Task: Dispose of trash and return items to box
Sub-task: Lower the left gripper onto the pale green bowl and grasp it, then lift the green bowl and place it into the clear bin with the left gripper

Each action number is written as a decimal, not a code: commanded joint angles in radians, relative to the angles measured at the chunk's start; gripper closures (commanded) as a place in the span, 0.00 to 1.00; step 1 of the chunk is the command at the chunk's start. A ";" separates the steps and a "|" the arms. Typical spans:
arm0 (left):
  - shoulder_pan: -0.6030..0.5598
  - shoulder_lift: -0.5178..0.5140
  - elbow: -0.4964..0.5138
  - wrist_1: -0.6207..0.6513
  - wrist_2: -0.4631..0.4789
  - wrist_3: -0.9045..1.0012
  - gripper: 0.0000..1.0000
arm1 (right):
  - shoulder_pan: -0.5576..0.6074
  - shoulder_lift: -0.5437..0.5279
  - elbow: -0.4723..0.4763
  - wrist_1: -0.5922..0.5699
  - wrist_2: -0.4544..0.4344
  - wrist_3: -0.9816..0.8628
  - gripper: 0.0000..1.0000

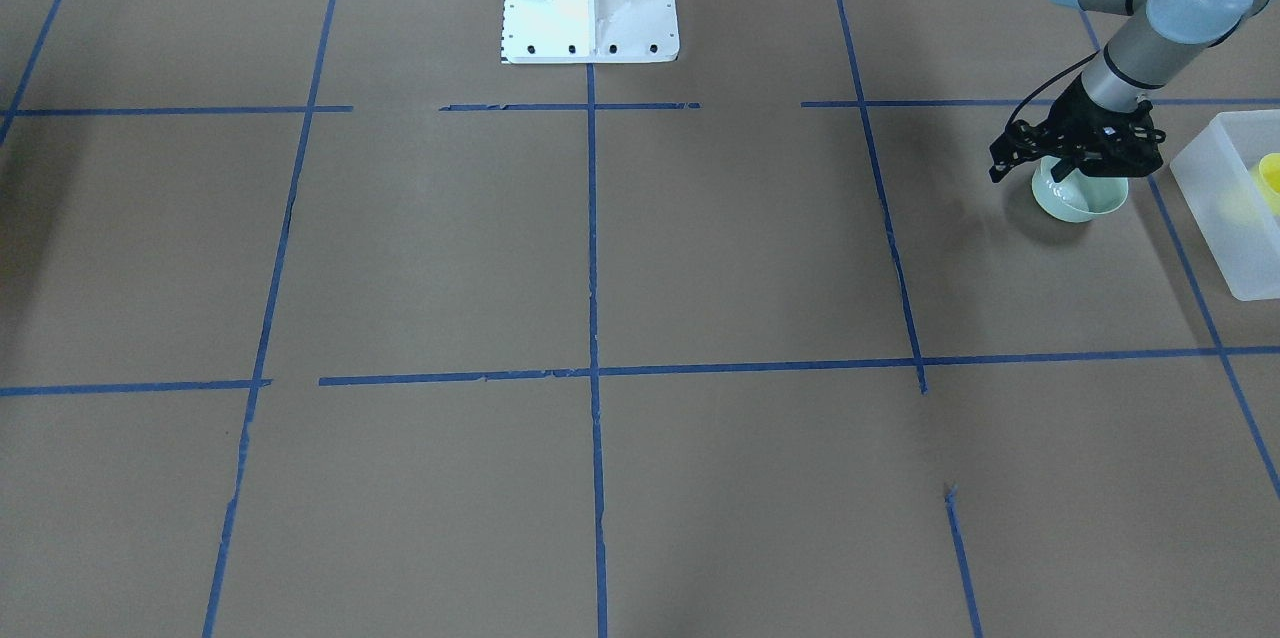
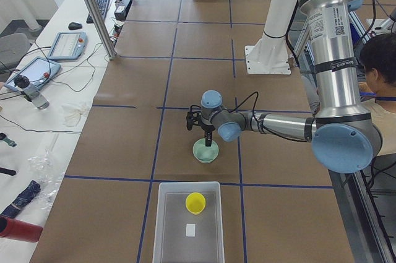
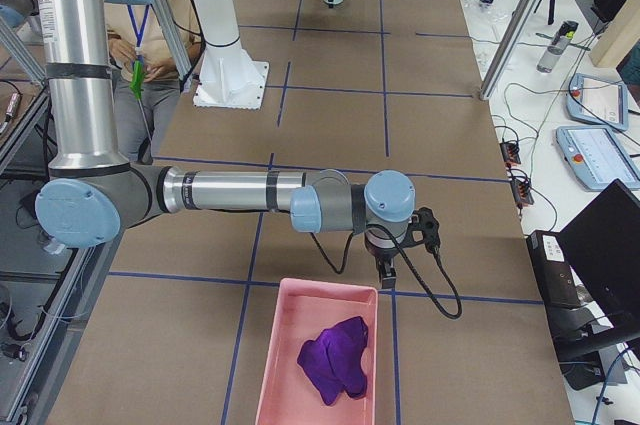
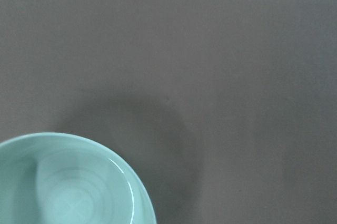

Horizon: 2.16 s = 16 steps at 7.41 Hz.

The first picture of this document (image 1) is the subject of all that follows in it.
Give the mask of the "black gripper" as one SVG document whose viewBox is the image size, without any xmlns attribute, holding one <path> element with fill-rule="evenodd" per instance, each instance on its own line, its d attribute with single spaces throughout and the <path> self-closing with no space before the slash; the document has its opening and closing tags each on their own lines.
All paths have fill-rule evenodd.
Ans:
<svg viewBox="0 0 1280 638">
<path fill-rule="evenodd" d="M 1075 78 L 1034 126 L 1020 118 L 1029 102 L 1027 97 L 1014 108 L 989 146 L 988 176 L 996 184 L 1047 156 L 1062 163 L 1050 167 L 1051 191 L 1080 191 L 1082 174 L 1144 178 L 1165 165 L 1160 146 L 1166 133 L 1155 127 L 1153 104 L 1144 97 L 1130 111 L 1114 111 L 1096 104 Z"/>
</svg>

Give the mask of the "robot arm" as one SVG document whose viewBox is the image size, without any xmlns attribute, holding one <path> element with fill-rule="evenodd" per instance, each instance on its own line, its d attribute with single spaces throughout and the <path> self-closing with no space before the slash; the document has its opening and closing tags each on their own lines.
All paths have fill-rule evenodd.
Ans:
<svg viewBox="0 0 1280 638">
<path fill-rule="evenodd" d="M 1039 123 L 1012 111 L 989 146 L 989 178 L 1053 159 L 1052 181 L 1144 178 L 1164 165 L 1151 96 L 1275 0 L 1050 0 L 1124 18 L 1092 55 L 1062 72 L 1066 88 Z"/>
</svg>

